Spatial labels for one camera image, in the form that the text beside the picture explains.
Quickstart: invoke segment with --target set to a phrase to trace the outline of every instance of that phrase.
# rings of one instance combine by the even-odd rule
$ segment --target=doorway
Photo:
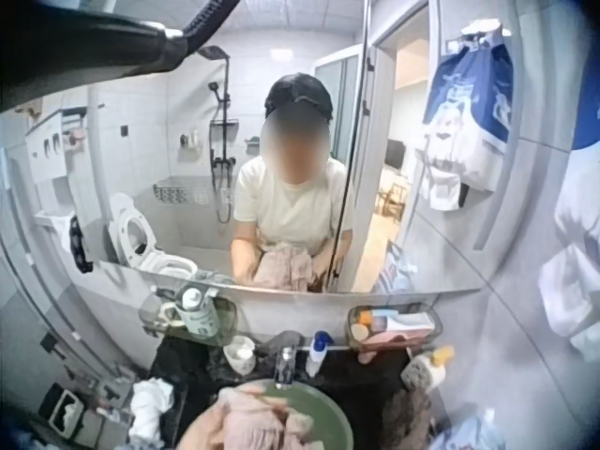
[[[429,9],[424,7],[380,46],[396,56],[387,148],[363,254],[352,285],[370,293],[383,267],[388,242],[396,241],[416,169],[415,147],[428,98]]]

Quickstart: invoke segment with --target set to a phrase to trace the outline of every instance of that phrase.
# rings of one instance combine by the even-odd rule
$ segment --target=lotion bottle
[[[314,339],[310,342],[310,351],[307,358],[307,374],[310,378],[314,378],[327,355],[327,346],[333,344],[334,340],[324,331],[315,333]]]

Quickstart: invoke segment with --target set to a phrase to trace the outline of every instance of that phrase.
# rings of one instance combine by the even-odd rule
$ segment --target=yellow bottle
[[[446,378],[445,364],[453,357],[454,347],[451,345],[419,354],[402,370],[402,381],[411,391],[421,388],[429,393]]]

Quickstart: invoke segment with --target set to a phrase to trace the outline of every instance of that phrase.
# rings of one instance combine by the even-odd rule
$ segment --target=white toilet
[[[117,192],[111,197],[112,244],[119,260],[136,269],[178,278],[191,278],[198,271],[195,262],[157,249],[157,237],[146,217],[135,208],[133,200]]]

